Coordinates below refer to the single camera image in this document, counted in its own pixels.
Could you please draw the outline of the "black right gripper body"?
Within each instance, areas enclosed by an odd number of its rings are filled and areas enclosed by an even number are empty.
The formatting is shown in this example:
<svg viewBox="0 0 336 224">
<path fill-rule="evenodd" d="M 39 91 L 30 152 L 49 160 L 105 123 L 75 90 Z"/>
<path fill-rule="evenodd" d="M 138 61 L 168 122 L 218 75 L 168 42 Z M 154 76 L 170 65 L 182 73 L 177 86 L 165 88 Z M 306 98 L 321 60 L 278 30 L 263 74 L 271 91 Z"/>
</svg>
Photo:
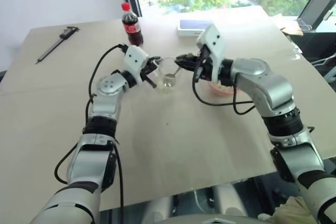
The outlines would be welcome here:
<svg viewBox="0 0 336 224">
<path fill-rule="evenodd" d="M 206 80 L 211 81 L 212 62 L 210 59 L 210 51 L 207 48 L 202 48 L 196 57 L 195 68 L 193 72 L 193 81 Z"/>
</svg>

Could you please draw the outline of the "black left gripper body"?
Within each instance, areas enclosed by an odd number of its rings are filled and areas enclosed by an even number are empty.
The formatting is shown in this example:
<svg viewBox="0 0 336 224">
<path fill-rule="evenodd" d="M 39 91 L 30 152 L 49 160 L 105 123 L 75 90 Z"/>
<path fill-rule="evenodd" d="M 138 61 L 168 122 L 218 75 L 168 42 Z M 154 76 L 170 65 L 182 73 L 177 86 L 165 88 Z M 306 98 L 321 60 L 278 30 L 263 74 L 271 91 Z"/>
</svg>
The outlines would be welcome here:
<svg viewBox="0 0 336 224">
<path fill-rule="evenodd" d="M 157 67 L 158 67 L 159 63 L 148 63 L 148 61 L 145 63 L 144 67 L 141 69 L 140 71 L 140 77 L 141 80 L 143 81 L 143 75 L 149 75 L 150 73 L 154 72 Z"/>
</svg>

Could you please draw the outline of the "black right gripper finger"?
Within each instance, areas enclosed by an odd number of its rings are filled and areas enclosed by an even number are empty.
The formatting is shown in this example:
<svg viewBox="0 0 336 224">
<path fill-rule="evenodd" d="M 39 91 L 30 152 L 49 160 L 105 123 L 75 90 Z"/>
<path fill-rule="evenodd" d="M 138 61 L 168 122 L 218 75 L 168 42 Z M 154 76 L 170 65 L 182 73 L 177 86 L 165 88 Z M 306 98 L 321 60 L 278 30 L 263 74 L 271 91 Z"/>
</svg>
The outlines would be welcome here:
<svg viewBox="0 0 336 224">
<path fill-rule="evenodd" d="M 194 72 L 196 67 L 195 59 L 175 59 L 174 62 L 182 69 Z"/>
<path fill-rule="evenodd" d="M 197 56 L 193 54 L 183 54 L 183 55 L 176 57 L 176 61 L 178 62 L 182 62 L 182 61 L 195 62 L 196 60 L 197 60 Z"/>
</svg>

